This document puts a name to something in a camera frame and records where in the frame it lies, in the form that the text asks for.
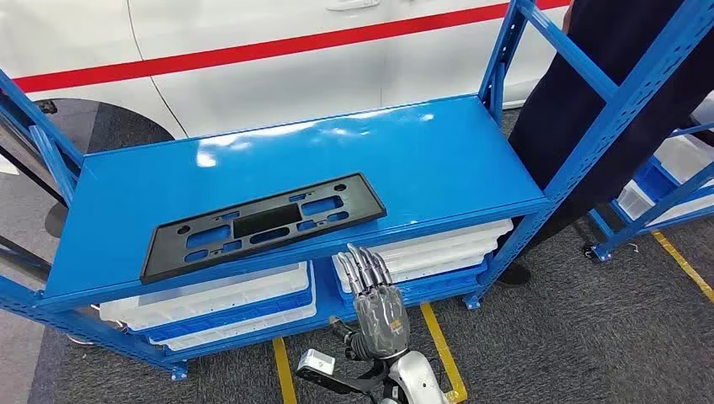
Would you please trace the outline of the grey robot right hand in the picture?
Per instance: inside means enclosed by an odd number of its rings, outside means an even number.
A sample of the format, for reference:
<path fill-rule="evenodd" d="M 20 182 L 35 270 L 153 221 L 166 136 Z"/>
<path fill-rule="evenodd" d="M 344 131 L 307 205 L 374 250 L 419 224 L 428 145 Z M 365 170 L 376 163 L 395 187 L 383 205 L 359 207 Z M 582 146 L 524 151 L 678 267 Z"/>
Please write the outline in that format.
<path fill-rule="evenodd" d="M 330 316 L 333 333 L 356 361 L 391 359 L 408 351 L 410 323 L 401 291 L 393 284 L 383 258 L 364 247 L 347 245 L 338 260 L 348 276 L 360 328 L 354 330 Z"/>

